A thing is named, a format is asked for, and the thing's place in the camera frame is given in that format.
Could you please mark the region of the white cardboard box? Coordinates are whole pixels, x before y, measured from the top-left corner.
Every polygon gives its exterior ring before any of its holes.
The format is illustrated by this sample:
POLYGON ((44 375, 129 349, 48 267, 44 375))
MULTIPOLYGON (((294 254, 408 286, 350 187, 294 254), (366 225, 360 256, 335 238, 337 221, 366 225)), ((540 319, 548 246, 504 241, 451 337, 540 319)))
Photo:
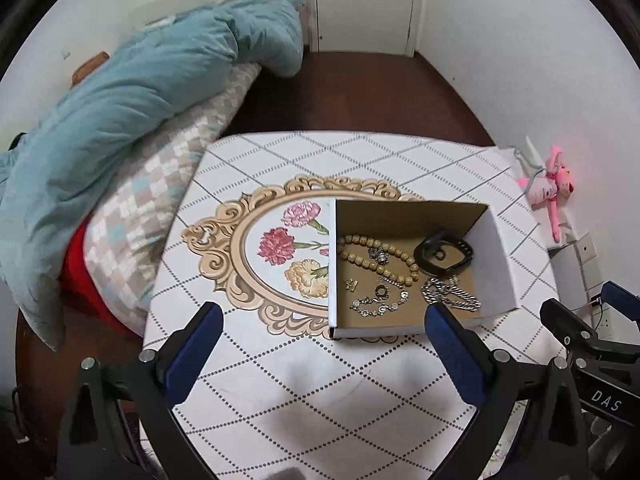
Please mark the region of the white cardboard box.
POLYGON ((421 333, 425 311, 444 304, 465 327, 518 306, 514 265, 491 206, 477 203, 330 200, 329 334, 374 338, 421 333), (444 230, 471 245, 471 264, 450 278, 419 269, 413 251, 444 230), (345 287, 356 280, 354 292, 345 287))

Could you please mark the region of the checkered bed sheet mattress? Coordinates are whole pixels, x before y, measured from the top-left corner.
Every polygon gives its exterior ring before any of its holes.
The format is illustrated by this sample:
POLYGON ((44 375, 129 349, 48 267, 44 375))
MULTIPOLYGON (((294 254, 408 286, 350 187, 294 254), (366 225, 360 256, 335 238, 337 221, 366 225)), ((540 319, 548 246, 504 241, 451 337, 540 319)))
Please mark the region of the checkered bed sheet mattress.
POLYGON ((93 211, 82 255, 106 312, 144 333, 160 257, 206 151, 239 111, 260 73, 235 65, 216 96, 163 122, 138 142, 93 211))

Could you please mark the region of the black smart band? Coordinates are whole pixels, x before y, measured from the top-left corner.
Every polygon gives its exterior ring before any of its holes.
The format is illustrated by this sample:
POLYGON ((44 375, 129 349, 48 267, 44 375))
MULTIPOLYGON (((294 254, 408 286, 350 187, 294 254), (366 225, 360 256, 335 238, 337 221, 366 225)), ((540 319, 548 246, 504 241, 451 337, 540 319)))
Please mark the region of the black smart band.
POLYGON ((474 250, 462 238, 438 230, 414 248, 413 258, 419 269, 435 278, 450 278, 472 262, 474 250))

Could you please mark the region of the white door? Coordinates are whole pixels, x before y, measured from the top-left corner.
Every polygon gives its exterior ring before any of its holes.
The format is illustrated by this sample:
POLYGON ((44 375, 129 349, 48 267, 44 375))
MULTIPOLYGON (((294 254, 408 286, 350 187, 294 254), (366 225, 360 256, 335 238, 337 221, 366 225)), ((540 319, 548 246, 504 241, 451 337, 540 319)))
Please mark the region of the white door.
POLYGON ((411 56, 423 0, 311 0, 318 52, 411 56))

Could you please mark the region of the wooden headboard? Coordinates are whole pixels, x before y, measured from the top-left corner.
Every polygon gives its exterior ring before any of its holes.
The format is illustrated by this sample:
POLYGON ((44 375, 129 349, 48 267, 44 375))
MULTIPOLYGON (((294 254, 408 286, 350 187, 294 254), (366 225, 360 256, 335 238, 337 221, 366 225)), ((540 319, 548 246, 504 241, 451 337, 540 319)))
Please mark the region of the wooden headboard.
POLYGON ((89 58, 88 61, 79 66, 78 69, 73 72, 72 79, 70 80, 72 84, 70 86, 74 88, 80 84, 81 81, 87 78, 109 59, 110 56, 104 51, 99 52, 92 58, 89 58))

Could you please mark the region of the gold H earring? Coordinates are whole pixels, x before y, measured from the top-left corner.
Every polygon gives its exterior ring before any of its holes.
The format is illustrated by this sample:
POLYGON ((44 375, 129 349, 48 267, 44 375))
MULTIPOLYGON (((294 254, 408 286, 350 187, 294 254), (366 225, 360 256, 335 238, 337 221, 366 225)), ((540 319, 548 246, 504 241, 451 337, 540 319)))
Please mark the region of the gold H earring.
POLYGON ((345 282, 345 287, 350 292, 354 292, 358 286, 358 282, 356 280, 347 280, 345 282))

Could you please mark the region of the pink panther plush toy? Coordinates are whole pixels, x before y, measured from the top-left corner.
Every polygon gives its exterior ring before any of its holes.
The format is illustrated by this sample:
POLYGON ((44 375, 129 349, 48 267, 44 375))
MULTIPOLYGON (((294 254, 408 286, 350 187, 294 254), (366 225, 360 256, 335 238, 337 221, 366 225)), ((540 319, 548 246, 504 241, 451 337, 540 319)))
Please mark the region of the pink panther plush toy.
POLYGON ((552 145, 549 158, 536 174, 516 180, 530 206, 547 208, 552 240, 559 243, 562 232, 559 217, 560 198, 567 200, 575 191, 573 176, 564 162, 564 151, 552 145))

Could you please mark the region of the teal blue duvet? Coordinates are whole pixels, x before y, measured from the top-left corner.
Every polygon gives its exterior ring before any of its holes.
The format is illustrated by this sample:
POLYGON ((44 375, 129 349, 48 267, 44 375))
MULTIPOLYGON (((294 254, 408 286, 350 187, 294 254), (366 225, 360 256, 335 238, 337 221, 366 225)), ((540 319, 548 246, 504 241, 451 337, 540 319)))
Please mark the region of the teal blue duvet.
POLYGON ((51 350, 65 341, 66 248, 140 139, 220 93, 236 63, 297 74, 296 0, 201 6, 139 32, 1 155, 1 278, 51 350))

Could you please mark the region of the white power strip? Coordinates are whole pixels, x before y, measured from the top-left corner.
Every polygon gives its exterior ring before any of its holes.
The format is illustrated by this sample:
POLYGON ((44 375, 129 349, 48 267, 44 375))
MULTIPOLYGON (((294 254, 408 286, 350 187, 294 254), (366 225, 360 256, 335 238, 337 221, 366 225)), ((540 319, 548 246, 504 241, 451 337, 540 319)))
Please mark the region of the white power strip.
POLYGON ((608 304, 595 308, 590 306, 590 298, 600 295, 602 284, 612 278, 608 252, 599 237, 590 232, 585 232, 576 240, 575 249, 587 297, 589 322, 601 338, 613 340, 616 329, 613 308, 608 304))

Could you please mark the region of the red fabric under mattress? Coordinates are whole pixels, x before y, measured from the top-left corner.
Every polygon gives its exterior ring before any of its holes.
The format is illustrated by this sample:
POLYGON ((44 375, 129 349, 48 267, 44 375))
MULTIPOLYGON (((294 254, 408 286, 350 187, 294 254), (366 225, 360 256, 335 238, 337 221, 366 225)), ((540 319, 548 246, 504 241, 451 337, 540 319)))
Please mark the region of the red fabric under mattress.
POLYGON ((84 241, 90 218, 81 222, 66 248, 58 281, 63 299, 78 312, 96 318, 116 332, 130 338, 138 335, 108 310, 87 270, 84 258, 84 241))

